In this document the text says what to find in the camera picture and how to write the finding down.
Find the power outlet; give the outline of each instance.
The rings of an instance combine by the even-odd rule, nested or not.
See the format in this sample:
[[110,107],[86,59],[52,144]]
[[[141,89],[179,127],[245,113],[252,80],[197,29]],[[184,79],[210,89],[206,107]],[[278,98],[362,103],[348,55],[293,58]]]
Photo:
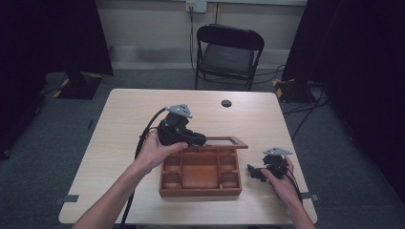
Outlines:
[[193,12],[206,12],[206,0],[205,1],[185,1],[185,11]]
[[185,1],[185,11],[197,12],[197,2],[196,1]]

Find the wrist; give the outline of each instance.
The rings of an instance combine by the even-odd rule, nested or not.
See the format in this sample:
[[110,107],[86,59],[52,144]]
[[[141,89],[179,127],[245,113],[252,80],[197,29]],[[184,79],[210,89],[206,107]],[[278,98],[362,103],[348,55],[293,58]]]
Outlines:
[[145,165],[145,163],[139,163],[136,160],[129,166],[129,170],[131,171],[131,174],[133,176],[140,178],[145,177],[151,172],[151,170],[148,168],[147,165]]
[[286,199],[285,204],[289,210],[304,207],[299,198]]

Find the forearm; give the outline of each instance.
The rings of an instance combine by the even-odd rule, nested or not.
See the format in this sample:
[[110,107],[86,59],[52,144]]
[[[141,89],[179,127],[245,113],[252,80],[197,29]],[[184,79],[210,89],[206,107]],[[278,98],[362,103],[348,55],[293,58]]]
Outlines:
[[113,228],[125,202],[147,174],[133,163],[111,188],[77,221],[74,228]]
[[291,214],[295,229],[316,228],[299,199],[287,203],[287,208]]

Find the wooden box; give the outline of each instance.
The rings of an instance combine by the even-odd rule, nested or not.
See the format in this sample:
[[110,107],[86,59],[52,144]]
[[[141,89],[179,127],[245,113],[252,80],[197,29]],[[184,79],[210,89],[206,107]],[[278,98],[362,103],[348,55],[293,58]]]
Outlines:
[[242,185],[236,149],[246,148],[235,136],[213,136],[204,146],[174,153],[161,165],[160,195],[238,196]]

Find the black round object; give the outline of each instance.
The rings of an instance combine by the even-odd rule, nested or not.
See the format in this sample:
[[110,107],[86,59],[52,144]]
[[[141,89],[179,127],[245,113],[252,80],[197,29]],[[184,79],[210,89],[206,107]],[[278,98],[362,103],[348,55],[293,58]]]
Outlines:
[[229,101],[229,100],[227,100],[227,99],[224,99],[224,100],[221,102],[221,104],[223,105],[223,107],[226,107],[226,108],[232,106],[232,102]]

